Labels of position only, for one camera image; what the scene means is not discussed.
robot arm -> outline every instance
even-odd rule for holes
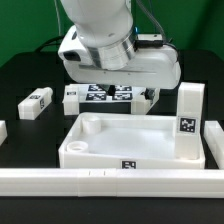
[[[82,83],[174,88],[180,78],[177,52],[169,46],[136,49],[125,0],[61,0],[75,23],[59,49],[68,74]]]

small white block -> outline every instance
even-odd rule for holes
[[[224,169],[224,132],[217,121],[205,122],[204,137],[219,169]]]
[[[51,103],[53,90],[49,87],[36,89],[18,105],[19,117],[35,120],[36,117]]]
[[[0,146],[7,137],[5,121],[0,121]]]
[[[64,115],[79,114],[79,85],[70,84],[65,86],[64,100]]]
[[[144,95],[136,95],[131,101],[131,114],[145,115],[159,100],[160,89],[155,89],[155,96],[153,100],[146,100]]]
[[[150,109],[150,105],[150,100],[146,100],[144,95],[138,95],[131,101],[131,114],[147,114]]]

green background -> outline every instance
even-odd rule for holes
[[[148,0],[142,1],[149,8]],[[152,0],[152,3],[155,17],[179,49],[207,49],[224,59],[224,0]],[[65,34],[72,23],[61,5],[59,9]],[[135,0],[132,0],[132,13],[140,33],[154,31]],[[13,55],[33,51],[44,41],[58,36],[54,1],[1,1],[0,32],[2,66]]]

black label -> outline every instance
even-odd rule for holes
[[[40,109],[44,108],[44,98],[40,100]]]
[[[116,93],[113,100],[132,100],[132,93]]]
[[[196,119],[180,117],[180,132],[195,133]]]
[[[115,86],[116,91],[132,91],[131,86]]]
[[[135,161],[122,161],[122,169],[136,169]]]
[[[76,95],[76,92],[67,92],[67,95],[74,96],[74,95]]]
[[[40,95],[32,95],[32,96],[30,96],[30,99],[32,99],[32,100],[37,100],[39,98],[40,98]]]
[[[88,91],[89,92],[91,92],[91,91],[94,91],[94,92],[100,91],[100,92],[102,92],[104,90],[100,86],[98,86],[98,85],[89,85]]]
[[[103,101],[106,100],[106,93],[88,93],[86,96],[86,100],[89,101]]]

white base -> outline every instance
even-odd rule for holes
[[[131,114],[147,114],[159,99],[159,89],[155,90],[153,101],[146,100],[140,95],[145,88],[116,85],[115,99],[96,84],[70,84],[65,86],[64,115],[78,115],[80,103],[124,103],[131,104]]]
[[[120,169],[127,162],[136,169],[203,169],[201,139],[198,159],[175,158],[175,122],[176,117],[83,113],[59,149],[60,166]],[[88,152],[81,145],[67,150],[77,141],[88,144]]]

